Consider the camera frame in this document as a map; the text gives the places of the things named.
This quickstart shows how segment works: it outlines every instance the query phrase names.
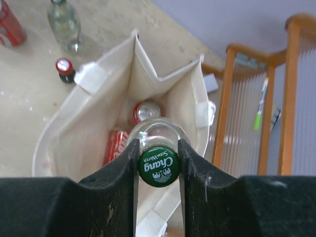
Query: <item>clear glass bottle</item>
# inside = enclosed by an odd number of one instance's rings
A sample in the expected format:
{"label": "clear glass bottle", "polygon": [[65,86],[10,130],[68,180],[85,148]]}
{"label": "clear glass bottle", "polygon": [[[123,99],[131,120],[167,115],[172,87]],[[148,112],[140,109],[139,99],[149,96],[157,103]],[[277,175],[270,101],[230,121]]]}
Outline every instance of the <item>clear glass bottle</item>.
{"label": "clear glass bottle", "polygon": [[47,16],[56,41],[66,51],[78,51],[82,35],[77,11],[66,0],[50,1]]}
{"label": "clear glass bottle", "polygon": [[172,184],[180,173],[178,141],[190,143],[185,131],[167,118],[149,118],[132,129],[126,145],[134,138],[140,141],[141,178],[157,188]]}

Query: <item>red can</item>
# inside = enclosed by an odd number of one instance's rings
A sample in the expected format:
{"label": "red can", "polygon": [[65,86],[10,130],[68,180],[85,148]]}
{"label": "red can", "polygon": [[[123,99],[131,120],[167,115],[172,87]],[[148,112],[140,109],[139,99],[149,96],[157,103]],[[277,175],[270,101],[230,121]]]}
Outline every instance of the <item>red can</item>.
{"label": "red can", "polygon": [[130,125],[137,125],[149,118],[160,117],[160,106],[153,100],[139,102],[133,109],[128,122]]}
{"label": "red can", "polygon": [[15,47],[23,44],[26,39],[22,26],[4,0],[0,0],[0,43]]}
{"label": "red can", "polygon": [[124,151],[128,136],[129,131],[125,131],[120,128],[110,131],[103,165],[113,161]]}

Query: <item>green bottle cap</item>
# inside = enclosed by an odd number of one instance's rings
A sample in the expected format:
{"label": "green bottle cap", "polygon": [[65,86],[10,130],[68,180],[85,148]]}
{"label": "green bottle cap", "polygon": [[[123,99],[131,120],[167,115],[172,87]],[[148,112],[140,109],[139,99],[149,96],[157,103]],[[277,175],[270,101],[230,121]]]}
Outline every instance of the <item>green bottle cap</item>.
{"label": "green bottle cap", "polygon": [[179,176],[178,155],[166,146],[150,147],[140,156],[138,171],[147,184],[156,188],[166,187]]}

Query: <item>beige floor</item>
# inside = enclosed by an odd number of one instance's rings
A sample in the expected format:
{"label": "beige floor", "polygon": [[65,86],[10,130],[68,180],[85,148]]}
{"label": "beige floor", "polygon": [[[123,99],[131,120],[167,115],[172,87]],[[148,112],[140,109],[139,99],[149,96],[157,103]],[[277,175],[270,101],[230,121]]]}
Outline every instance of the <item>beige floor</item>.
{"label": "beige floor", "polygon": [[[69,0],[80,15],[85,37],[81,53],[67,54],[49,28],[49,1],[6,0],[26,29],[28,40],[19,48],[0,46],[0,177],[31,176],[32,155],[39,135],[65,100],[73,85],[61,82],[57,58],[70,58],[75,68],[99,58],[126,39],[134,28],[158,75],[205,54],[205,62],[224,62],[205,45],[148,0]],[[218,105],[219,93],[210,98]],[[171,225],[179,227],[181,212]]]}

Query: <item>red bottle cap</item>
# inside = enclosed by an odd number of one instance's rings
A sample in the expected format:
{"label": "red bottle cap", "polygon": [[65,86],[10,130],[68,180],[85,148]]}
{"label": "red bottle cap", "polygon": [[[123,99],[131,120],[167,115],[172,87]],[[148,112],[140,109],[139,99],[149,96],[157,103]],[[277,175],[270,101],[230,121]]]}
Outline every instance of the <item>red bottle cap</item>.
{"label": "red bottle cap", "polygon": [[73,64],[67,58],[60,58],[56,61],[56,69],[62,75],[69,75],[73,72]]}

